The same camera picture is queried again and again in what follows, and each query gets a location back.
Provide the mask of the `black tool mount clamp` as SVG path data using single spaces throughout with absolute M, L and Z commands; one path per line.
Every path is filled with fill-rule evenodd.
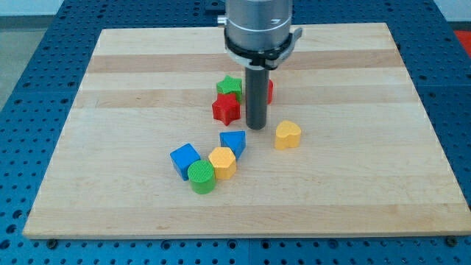
M 302 27 L 288 34 L 287 39 L 273 49 L 255 51 L 237 46 L 224 31 L 225 48 L 229 57 L 239 65 L 250 70 L 275 70 L 287 60 L 294 51 L 296 42 L 302 37 Z

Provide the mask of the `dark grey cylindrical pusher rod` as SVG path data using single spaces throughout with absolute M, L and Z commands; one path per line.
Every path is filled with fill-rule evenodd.
M 269 71 L 245 69 L 246 124 L 252 130 L 266 126 Z

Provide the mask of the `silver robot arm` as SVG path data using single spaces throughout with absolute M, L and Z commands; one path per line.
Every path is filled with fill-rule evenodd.
M 302 28 L 291 31 L 291 0 L 228 0 L 224 3 L 224 44 L 227 53 L 244 67 L 246 124 L 266 126 L 269 72 L 294 51 Z

